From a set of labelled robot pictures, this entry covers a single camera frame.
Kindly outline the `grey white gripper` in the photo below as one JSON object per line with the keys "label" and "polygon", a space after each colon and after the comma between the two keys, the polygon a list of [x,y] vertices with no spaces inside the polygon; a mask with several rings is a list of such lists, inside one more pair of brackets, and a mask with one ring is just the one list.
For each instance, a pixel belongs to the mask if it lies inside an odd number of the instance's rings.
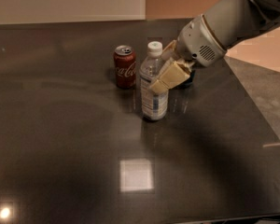
{"label": "grey white gripper", "polygon": [[[183,59],[177,60],[176,52]],[[226,52],[211,31],[204,15],[200,15],[182,29],[177,43],[172,40],[162,51],[161,58],[167,62],[152,79],[149,89],[155,94],[165,93],[189,78],[194,63],[208,67],[222,59]]]}

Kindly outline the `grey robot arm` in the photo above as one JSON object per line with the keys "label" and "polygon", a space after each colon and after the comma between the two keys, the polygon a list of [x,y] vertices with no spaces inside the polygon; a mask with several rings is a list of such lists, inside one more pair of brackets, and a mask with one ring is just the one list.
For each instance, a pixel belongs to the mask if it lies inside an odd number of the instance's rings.
{"label": "grey robot arm", "polygon": [[219,0],[192,19],[163,51],[164,66],[150,89],[162,94],[208,67],[238,43],[280,27],[280,0]]}

